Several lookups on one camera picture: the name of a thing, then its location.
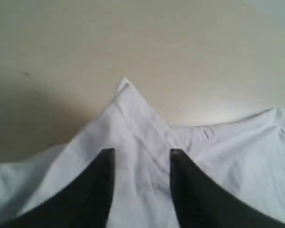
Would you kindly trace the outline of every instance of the white fabric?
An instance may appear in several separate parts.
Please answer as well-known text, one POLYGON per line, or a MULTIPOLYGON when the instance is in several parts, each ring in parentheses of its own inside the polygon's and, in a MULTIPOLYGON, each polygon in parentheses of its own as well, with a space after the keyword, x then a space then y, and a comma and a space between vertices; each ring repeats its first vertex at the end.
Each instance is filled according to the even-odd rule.
POLYGON ((0 222, 65 187, 102 148, 116 149, 108 227, 179 227, 169 190, 169 150, 184 149, 214 181, 285 222, 285 121, 272 109, 234 123, 170 128, 126 79, 107 109, 67 145, 0 164, 0 222))

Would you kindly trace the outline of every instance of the floor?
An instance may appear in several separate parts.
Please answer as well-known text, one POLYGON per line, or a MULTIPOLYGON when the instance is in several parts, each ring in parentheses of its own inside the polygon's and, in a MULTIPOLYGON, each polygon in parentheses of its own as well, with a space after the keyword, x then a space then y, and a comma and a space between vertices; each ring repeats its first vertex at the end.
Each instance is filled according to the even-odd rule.
POLYGON ((285 26, 250 0, 0 0, 0 162, 67 142, 126 76, 171 125, 285 109, 285 26))

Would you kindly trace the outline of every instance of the white cloth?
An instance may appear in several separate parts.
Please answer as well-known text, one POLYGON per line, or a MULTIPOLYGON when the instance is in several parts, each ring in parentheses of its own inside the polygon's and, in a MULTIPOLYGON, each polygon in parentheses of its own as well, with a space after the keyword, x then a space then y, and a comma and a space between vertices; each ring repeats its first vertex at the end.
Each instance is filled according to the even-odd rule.
POLYGON ((70 143, 0 164, 0 222, 65 187, 102 148, 116 149, 108 227, 179 227, 169 150, 181 148, 237 198, 285 222, 285 121, 272 109, 234 123, 170 128, 123 79, 107 109, 70 143))

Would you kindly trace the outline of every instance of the beige floor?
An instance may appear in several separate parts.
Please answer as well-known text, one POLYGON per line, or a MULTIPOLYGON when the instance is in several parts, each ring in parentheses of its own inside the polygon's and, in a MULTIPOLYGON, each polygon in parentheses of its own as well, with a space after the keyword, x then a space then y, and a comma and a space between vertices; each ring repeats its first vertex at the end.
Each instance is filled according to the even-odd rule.
POLYGON ((0 161, 68 141, 123 76, 172 125, 285 109, 285 27, 242 0, 0 0, 0 161))

